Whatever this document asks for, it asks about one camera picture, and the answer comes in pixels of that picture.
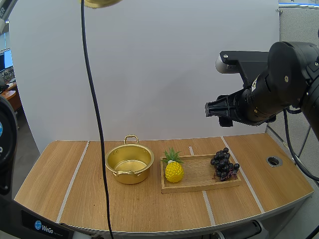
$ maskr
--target gray floor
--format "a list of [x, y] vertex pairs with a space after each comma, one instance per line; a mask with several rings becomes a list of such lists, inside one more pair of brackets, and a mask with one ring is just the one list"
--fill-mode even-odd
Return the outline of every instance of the gray floor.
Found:
[[32, 166], [40, 156], [22, 108], [18, 110], [16, 116], [19, 131], [13, 173], [12, 198], [15, 198]]

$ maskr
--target bunch of black grapes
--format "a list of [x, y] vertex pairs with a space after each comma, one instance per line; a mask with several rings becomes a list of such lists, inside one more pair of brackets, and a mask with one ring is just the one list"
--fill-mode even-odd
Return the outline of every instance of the bunch of black grapes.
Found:
[[229, 162], [230, 154], [228, 151], [228, 148], [224, 148], [216, 152], [216, 155], [210, 161], [210, 164], [216, 169], [215, 175], [219, 177], [221, 181], [231, 176], [236, 177], [240, 167], [239, 163], [233, 164]]

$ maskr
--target pineapple leaves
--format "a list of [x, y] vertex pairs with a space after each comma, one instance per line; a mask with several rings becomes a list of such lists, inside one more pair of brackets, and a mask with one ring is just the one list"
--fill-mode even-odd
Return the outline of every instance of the pineapple leaves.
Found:
[[170, 160], [176, 161], [177, 163], [183, 163], [179, 157], [179, 152], [175, 152], [173, 148], [169, 148], [169, 153], [165, 150], [164, 154], [166, 159], [163, 159], [163, 162], [168, 163]]

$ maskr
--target pot handle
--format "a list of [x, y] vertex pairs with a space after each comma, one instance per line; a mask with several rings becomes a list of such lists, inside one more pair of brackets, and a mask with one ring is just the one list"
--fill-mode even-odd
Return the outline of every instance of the pot handle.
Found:
[[135, 176], [135, 173], [133, 171], [117, 171], [116, 173], [113, 173], [115, 176], [120, 176], [121, 174], [129, 174], [132, 176]]
[[129, 135], [126, 135], [126, 136], [125, 136], [125, 138], [124, 138], [124, 144], [126, 143], [126, 140], [127, 140], [128, 138], [132, 138], [132, 137], [136, 138], [136, 143], [140, 143], [140, 142], [139, 142], [139, 138], [138, 138], [136, 135], [134, 135], [134, 134], [129, 134]]

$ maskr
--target desk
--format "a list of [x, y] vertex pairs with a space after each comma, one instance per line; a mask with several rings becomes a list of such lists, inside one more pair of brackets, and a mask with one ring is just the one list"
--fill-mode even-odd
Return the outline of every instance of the desk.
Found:
[[14, 87], [16, 87], [16, 82], [8, 83], [7, 85], [9, 85], [9, 87], [6, 88], [5, 91], [10, 91], [10, 90], [13, 89]]
[[[105, 142], [106, 151], [123, 144]], [[215, 138], [140, 141], [155, 156], [149, 177], [124, 185], [107, 170], [111, 224], [123, 236], [182, 237], [204, 234], [264, 218], [304, 201], [313, 189], [291, 159], [266, 133]], [[55, 141], [37, 160], [15, 200], [52, 221], [87, 231], [107, 230], [100, 143]], [[211, 154], [228, 146], [241, 165], [242, 184], [203, 192], [162, 194], [160, 157], [168, 147], [190, 155]], [[266, 158], [278, 156], [280, 167]]]
[[5, 89], [5, 91], [2, 92], [1, 95], [4, 96], [9, 101], [14, 111], [17, 111], [22, 106], [16, 82], [10, 83], [9, 87]]
[[1, 95], [6, 99], [10, 100], [12, 97], [16, 95], [15, 91], [4, 91], [1, 93]]

